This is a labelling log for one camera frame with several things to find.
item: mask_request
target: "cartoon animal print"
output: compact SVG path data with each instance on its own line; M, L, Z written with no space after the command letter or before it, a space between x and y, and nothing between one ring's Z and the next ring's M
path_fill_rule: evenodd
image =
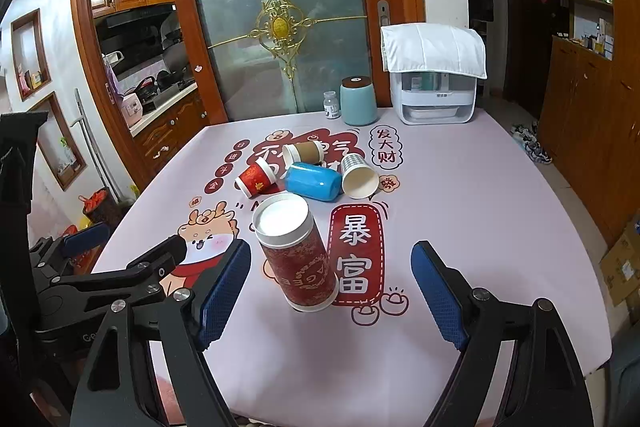
M189 219L178 227L178 235L187 242L187 256L161 284L167 295L178 288L191 288L199 275L215 266L231 242L238 237L235 212L226 211L226 201L220 201L215 210L199 213L192 210Z

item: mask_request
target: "screw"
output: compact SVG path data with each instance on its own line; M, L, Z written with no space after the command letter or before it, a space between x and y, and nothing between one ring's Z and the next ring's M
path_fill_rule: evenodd
M484 288L474 288L471 295L474 296L474 299L479 301L488 301L489 297L491 297L489 290L485 290Z
M540 299L538 301L538 308L540 308L543 312L551 311L554 306L551 304L551 301L548 299Z
M189 298L189 295L191 295L190 289L179 288L174 292L174 299L177 300L178 302L184 301L185 299Z
M118 299L117 301L113 301L111 303L111 311L114 313L121 312L124 308L126 308L127 303L122 299Z

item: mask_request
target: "brown canister lid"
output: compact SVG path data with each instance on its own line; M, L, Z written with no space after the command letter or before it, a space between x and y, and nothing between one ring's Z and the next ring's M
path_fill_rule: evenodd
M370 86L371 79L368 76L348 76L342 79L344 87L367 87Z

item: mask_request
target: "table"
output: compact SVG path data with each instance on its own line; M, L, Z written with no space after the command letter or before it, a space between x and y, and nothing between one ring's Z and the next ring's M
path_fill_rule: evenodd
M282 145L301 139L326 143L332 168L360 150L383 187L371 200L309 200L334 263L350 251L371 260L364 293L362 281L343 280L336 303L313 314L290 308L250 230L266 196L247 200L234 188L257 155L281 176ZM234 235L252 247L236 307L205 356L229 408L274 425L424 424L458 352L440 336L410 269L422 239L472 287L527 305L551 299L585 375L611 353L602 296L574 226L535 165L482 110L467 124L405 126L382 109L361 128L323 113L207 127L147 187L95 271L122 269L178 231L197 268L178 267L172 289L193 283ZM168 377L161 346L152 352L156 373ZM497 411L510 352L503 343L481 418Z

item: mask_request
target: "teal canister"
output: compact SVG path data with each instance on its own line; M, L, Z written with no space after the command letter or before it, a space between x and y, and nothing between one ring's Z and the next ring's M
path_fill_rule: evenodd
M342 121L348 125L368 125L378 119L373 82L368 76L349 76L340 86Z

